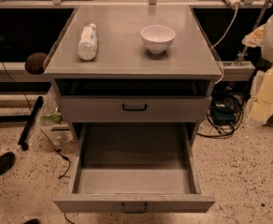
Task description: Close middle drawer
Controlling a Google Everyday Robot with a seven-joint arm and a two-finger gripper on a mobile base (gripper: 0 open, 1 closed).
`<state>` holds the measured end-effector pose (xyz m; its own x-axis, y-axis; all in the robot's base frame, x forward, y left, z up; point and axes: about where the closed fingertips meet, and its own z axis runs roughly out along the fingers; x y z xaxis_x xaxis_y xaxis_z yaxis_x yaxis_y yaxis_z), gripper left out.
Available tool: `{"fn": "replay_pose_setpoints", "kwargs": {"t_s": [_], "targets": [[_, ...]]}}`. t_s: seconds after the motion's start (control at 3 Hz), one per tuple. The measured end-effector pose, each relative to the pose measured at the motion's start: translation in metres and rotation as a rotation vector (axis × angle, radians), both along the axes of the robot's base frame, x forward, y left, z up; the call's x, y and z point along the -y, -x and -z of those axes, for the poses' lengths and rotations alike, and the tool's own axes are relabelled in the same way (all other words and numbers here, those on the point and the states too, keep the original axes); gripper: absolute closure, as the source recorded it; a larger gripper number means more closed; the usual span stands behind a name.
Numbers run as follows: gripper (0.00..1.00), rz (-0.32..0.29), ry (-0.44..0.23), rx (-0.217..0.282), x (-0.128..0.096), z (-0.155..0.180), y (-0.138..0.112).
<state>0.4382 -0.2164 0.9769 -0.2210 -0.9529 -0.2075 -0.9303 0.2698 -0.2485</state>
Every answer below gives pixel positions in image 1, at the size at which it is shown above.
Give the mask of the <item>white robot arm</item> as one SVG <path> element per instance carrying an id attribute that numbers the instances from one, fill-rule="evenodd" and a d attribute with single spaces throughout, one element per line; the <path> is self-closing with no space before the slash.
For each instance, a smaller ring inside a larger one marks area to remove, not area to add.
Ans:
<path id="1" fill-rule="evenodd" d="M 247 125 L 258 128 L 273 115 L 273 14 L 267 22 L 242 39 L 242 44 L 251 48 L 260 47 L 262 57 L 272 66 L 264 73 L 253 102 L 249 107 Z"/>

